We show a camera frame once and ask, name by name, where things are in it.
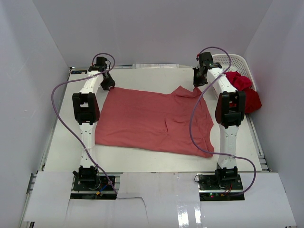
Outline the red t shirt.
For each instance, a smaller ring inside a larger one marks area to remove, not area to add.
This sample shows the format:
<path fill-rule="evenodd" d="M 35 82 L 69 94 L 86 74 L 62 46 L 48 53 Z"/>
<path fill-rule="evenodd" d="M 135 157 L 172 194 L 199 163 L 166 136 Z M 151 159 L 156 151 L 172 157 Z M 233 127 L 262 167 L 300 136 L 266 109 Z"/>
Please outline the red t shirt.
<path fill-rule="evenodd" d="M 239 91 L 246 94 L 245 113 L 250 114 L 262 107 L 262 103 L 258 93 L 251 89 L 252 82 L 246 76 L 242 76 L 238 72 L 226 72 L 228 81 Z"/>

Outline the salmon pink t shirt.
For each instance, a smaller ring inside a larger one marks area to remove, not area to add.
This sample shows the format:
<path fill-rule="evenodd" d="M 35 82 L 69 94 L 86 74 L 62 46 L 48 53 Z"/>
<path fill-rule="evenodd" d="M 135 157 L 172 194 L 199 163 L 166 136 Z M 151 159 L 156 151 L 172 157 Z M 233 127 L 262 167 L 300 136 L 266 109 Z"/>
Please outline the salmon pink t shirt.
<path fill-rule="evenodd" d="M 212 157 L 213 121 L 201 91 L 182 86 L 170 94 L 113 88 L 95 129 L 95 143 Z"/>

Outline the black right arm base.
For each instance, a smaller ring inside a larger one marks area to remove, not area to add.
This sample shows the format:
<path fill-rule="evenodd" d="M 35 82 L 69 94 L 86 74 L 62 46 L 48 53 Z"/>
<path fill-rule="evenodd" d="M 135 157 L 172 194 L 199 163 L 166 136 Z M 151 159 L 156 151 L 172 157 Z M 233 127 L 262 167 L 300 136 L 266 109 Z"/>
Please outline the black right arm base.
<path fill-rule="evenodd" d="M 198 184 L 201 202 L 214 201 L 244 201 L 243 185 L 238 174 L 234 180 L 216 181 L 213 174 L 197 174 L 194 181 Z"/>

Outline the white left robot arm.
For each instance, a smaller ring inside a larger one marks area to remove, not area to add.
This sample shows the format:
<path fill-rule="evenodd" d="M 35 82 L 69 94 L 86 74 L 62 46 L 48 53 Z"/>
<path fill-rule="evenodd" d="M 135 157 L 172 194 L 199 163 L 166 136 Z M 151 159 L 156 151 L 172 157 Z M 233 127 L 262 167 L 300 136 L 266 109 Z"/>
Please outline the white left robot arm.
<path fill-rule="evenodd" d="M 111 62 L 105 57 L 105 53 L 93 57 L 92 64 L 87 71 L 89 77 L 78 93 L 72 95 L 74 117 L 80 128 L 80 139 L 84 144 L 81 162 L 75 175 L 81 184 L 91 190 L 100 185 L 98 167 L 93 163 L 95 158 L 95 129 L 100 118 L 100 110 L 97 101 L 97 91 L 102 88 L 109 91 L 115 87 L 115 81 L 109 71 Z"/>

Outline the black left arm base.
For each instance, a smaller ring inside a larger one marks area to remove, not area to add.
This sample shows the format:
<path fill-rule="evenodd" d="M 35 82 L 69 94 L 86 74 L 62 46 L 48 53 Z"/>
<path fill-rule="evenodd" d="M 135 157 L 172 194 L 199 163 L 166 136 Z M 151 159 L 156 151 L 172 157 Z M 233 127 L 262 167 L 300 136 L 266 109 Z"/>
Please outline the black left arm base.
<path fill-rule="evenodd" d="M 97 175 L 95 181 L 82 181 L 74 176 L 70 198 L 73 200 L 115 200 L 117 194 L 104 175 Z"/>

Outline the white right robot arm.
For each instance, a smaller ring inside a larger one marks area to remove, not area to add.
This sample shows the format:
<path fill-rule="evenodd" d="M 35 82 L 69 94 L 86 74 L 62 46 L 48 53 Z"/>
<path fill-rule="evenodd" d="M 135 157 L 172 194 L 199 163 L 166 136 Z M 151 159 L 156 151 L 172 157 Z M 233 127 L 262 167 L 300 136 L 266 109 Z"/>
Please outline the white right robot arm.
<path fill-rule="evenodd" d="M 238 176 L 236 138 L 245 116 L 246 94 L 229 82 L 221 64 L 213 61 L 210 52 L 198 54 L 197 60 L 199 66 L 194 68 L 194 86 L 213 83 L 212 87 L 218 95 L 215 119 L 220 129 L 220 155 L 213 183 L 224 190 Z"/>

